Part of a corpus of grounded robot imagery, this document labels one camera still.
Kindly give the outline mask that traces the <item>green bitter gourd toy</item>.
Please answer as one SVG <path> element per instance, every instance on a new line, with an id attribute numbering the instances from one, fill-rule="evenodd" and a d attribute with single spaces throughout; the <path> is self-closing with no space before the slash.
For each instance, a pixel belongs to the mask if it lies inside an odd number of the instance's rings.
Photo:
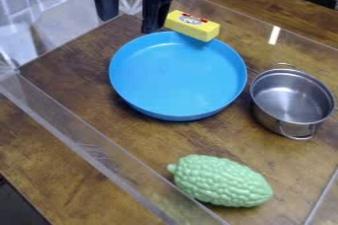
<path id="1" fill-rule="evenodd" d="M 168 171 L 176 186 L 213 205 L 254 207 L 274 197 L 264 177 L 224 158 L 191 154 L 168 164 Z"/>

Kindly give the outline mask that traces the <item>stainless steel pot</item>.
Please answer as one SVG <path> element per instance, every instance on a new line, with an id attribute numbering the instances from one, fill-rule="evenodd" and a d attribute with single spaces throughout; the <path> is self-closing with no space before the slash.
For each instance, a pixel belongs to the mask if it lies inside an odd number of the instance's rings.
<path id="1" fill-rule="evenodd" d="M 311 139 L 319 125 L 334 114 L 331 90 L 288 63 L 276 63 L 256 75 L 250 96 L 258 123 L 288 139 Z"/>

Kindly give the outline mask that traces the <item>blue round tray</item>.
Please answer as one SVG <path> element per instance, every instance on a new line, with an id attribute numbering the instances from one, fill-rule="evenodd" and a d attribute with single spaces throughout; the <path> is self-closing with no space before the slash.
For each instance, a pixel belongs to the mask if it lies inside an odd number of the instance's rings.
<path id="1" fill-rule="evenodd" d="M 108 77 L 116 94 L 140 113 L 191 121 L 220 113 L 247 85 L 247 65 L 221 40 L 176 32 L 136 37 L 115 52 Z"/>

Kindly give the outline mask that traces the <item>clear acrylic enclosure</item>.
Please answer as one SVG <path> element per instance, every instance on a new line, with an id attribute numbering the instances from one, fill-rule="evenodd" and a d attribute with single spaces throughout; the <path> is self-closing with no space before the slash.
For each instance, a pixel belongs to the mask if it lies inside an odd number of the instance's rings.
<path id="1" fill-rule="evenodd" d="M 28 57 L 0 61 L 0 175 L 53 225 L 338 225 L 338 111 L 310 140 L 264 130 L 250 85 L 288 63 L 338 97 L 338 46 L 328 46 L 207 0 L 175 7 L 213 18 L 220 40 L 247 65 L 247 85 L 217 114 L 169 121 L 136 111 L 116 94 L 108 67 L 140 32 L 141 19 L 100 21 L 92 0 L 69 0 L 12 38 Z M 168 164 L 201 154 L 260 173 L 274 197 L 250 208 L 193 200 Z"/>

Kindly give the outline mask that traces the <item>yellow butter brick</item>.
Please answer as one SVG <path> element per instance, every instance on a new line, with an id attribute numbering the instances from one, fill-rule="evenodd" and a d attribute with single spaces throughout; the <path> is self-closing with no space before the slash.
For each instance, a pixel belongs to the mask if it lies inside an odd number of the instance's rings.
<path id="1" fill-rule="evenodd" d="M 179 10 L 168 12 L 164 27 L 204 42 L 215 39 L 220 32 L 220 25 L 217 23 Z"/>

